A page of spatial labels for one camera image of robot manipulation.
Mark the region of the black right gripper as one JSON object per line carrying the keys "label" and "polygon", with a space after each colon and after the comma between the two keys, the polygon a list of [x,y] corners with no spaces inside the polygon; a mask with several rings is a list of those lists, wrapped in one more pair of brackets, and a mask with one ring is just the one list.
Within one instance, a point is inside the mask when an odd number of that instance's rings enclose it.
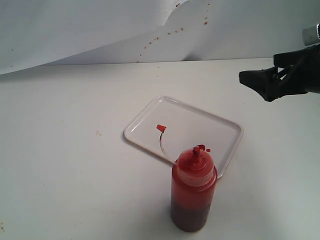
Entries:
{"label": "black right gripper", "polygon": [[239,82],[272,102],[289,95],[320,92],[320,47],[278,53],[273,56],[274,67],[241,71]]}

